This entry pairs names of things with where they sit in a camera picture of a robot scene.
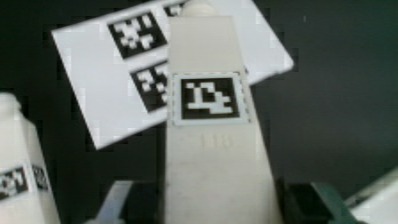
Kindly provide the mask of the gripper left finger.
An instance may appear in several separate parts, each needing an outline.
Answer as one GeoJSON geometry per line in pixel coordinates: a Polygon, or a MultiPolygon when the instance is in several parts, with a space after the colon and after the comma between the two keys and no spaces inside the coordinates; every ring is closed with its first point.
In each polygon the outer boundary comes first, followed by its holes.
{"type": "Polygon", "coordinates": [[[155,181],[118,180],[107,191],[97,216],[86,224],[157,224],[155,181]]]}

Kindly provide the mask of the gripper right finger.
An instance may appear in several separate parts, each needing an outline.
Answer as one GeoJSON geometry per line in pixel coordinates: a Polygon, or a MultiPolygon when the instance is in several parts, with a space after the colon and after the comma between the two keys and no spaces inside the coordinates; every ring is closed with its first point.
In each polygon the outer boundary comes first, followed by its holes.
{"type": "Polygon", "coordinates": [[[280,181],[278,196],[285,224],[365,224],[331,184],[280,181]]]}

